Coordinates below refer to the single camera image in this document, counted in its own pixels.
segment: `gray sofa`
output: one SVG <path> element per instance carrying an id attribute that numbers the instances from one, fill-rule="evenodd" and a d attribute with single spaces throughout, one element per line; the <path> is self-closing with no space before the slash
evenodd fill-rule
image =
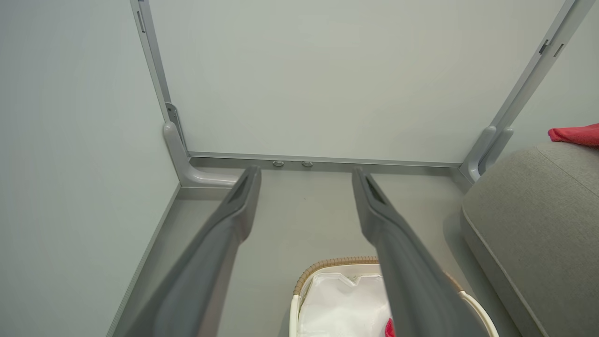
<path id="1" fill-rule="evenodd" d="M 511 154 L 466 194 L 461 226 L 523 336 L 599 336 L 599 150 Z"/>

